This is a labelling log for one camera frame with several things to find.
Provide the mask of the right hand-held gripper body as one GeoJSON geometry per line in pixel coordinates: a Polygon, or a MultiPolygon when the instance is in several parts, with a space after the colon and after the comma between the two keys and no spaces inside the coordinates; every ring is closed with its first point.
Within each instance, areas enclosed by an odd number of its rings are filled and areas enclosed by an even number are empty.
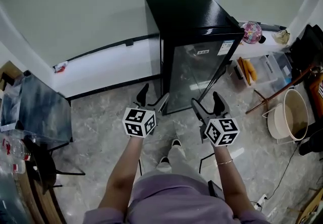
{"type": "Polygon", "coordinates": [[[239,135],[239,126],[235,118],[215,117],[208,118],[200,126],[202,143],[209,141],[213,147],[228,146],[235,142],[239,135]]]}

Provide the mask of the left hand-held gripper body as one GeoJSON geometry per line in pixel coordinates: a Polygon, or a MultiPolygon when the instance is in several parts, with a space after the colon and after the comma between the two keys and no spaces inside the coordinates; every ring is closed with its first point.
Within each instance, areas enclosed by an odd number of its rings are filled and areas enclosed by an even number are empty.
{"type": "Polygon", "coordinates": [[[127,135],[145,138],[152,135],[157,126],[157,116],[162,110],[161,104],[147,104],[141,106],[133,102],[127,107],[122,119],[124,130],[127,135]]]}

